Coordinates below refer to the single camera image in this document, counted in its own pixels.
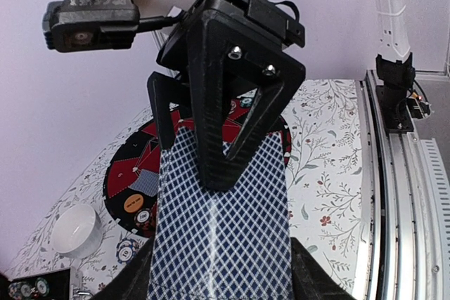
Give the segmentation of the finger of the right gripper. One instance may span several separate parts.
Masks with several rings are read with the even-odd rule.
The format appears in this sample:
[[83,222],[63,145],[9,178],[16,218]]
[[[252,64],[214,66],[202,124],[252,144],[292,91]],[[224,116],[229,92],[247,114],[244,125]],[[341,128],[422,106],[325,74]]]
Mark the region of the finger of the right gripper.
[[153,72],[147,81],[148,96],[162,149],[170,149],[175,140],[175,130],[170,104],[176,104],[189,117],[192,116],[189,87],[175,78]]

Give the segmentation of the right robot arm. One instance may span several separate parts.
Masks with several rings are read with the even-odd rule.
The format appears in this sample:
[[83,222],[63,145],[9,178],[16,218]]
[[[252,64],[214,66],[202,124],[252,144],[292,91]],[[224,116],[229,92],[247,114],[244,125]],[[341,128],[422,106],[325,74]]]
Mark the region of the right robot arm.
[[[416,71],[405,1],[375,4],[382,125],[388,133],[406,133],[413,128],[406,96]],[[203,187],[224,193],[234,187],[304,81],[304,66],[281,50],[290,44],[304,45],[304,28],[268,0],[198,0],[163,46],[159,61],[182,56],[186,63],[176,79],[155,73],[148,80],[158,138],[163,149],[174,144],[170,104],[191,111]]]

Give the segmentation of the orange big blind button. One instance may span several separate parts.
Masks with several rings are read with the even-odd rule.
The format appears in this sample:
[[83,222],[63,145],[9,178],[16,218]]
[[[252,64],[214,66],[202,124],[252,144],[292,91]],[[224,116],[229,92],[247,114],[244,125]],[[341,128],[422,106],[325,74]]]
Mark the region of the orange big blind button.
[[129,214],[134,214],[143,207],[144,197],[140,193],[130,195],[124,201],[124,210]]

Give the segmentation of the blue card deck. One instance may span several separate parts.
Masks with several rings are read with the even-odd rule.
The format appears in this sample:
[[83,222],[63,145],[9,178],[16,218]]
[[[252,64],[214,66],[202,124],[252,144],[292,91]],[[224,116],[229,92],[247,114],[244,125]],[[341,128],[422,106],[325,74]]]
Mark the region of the blue card deck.
[[281,135],[271,133],[226,192],[198,177],[194,133],[162,156],[149,299],[291,299]]

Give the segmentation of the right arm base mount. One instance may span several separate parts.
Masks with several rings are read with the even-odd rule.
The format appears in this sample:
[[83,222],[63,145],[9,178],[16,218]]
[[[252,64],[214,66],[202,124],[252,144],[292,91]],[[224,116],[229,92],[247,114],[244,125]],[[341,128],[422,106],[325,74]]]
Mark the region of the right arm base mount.
[[414,119],[427,119],[432,114],[431,104],[415,89],[408,90],[404,98],[400,98],[400,91],[385,86],[376,86],[375,92],[387,134],[413,132]]

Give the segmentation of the red chip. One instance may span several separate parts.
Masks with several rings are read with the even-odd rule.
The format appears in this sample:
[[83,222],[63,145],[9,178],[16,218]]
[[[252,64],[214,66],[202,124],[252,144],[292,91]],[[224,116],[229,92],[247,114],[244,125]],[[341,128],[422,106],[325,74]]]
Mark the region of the red chip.
[[149,223],[152,216],[152,212],[148,208],[144,208],[139,210],[135,217],[134,221],[136,225],[142,226],[143,224]]

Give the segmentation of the dealt cards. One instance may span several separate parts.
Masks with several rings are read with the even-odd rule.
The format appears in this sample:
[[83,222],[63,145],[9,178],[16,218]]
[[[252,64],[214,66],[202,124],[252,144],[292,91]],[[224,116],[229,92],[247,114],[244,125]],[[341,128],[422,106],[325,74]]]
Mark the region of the dealt cards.
[[148,197],[155,197],[159,190],[159,174],[142,169],[138,178],[129,188]]

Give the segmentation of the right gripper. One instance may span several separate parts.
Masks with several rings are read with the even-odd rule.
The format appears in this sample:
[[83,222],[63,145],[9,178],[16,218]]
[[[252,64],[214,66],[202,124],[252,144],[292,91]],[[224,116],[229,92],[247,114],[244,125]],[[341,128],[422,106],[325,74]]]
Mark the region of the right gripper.
[[188,67],[201,183],[229,190],[305,80],[282,52],[305,45],[305,28],[269,0],[196,0],[169,34],[157,63]]

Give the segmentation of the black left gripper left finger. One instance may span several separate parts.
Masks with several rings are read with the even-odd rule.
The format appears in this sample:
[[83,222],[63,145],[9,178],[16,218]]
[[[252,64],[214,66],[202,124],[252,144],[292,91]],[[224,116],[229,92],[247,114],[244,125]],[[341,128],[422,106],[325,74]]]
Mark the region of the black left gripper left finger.
[[150,282],[150,266],[154,240],[140,248],[136,256],[122,269],[117,277],[91,299],[95,300],[144,300],[147,299]]

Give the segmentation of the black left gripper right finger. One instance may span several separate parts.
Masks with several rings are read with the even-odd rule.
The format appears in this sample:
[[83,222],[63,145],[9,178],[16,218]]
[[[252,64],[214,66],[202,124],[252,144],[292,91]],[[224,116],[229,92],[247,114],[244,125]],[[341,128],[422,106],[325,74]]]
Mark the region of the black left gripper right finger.
[[297,238],[291,238],[291,271],[294,299],[348,300],[346,292],[324,271]]

